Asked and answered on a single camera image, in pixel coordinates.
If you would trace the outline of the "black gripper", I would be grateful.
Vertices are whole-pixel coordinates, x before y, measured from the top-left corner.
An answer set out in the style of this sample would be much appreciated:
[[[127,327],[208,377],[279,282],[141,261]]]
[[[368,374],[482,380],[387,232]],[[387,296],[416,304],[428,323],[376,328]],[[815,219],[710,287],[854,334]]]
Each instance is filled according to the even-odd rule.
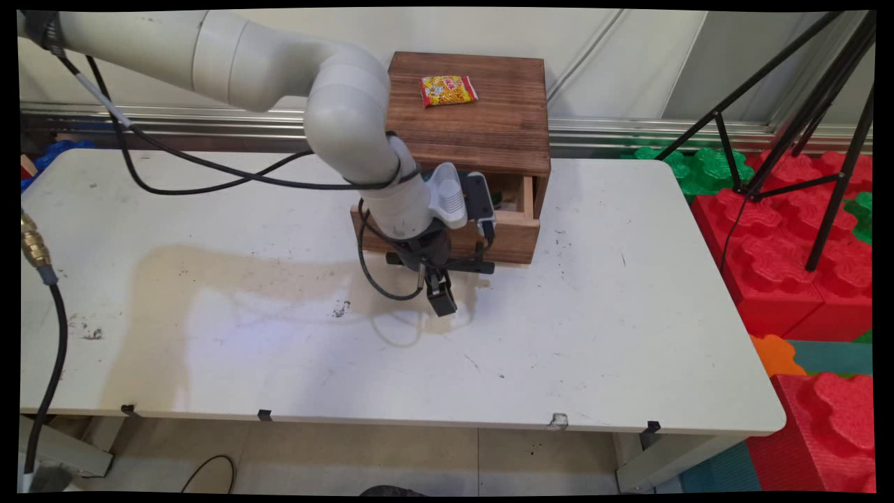
[[[449,272],[444,267],[450,253],[451,241],[446,226],[428,226],[414,238],[398,242],[400,264],[414,272],[425,267],[427,299],[437,317],[447,317],[457,311]]]

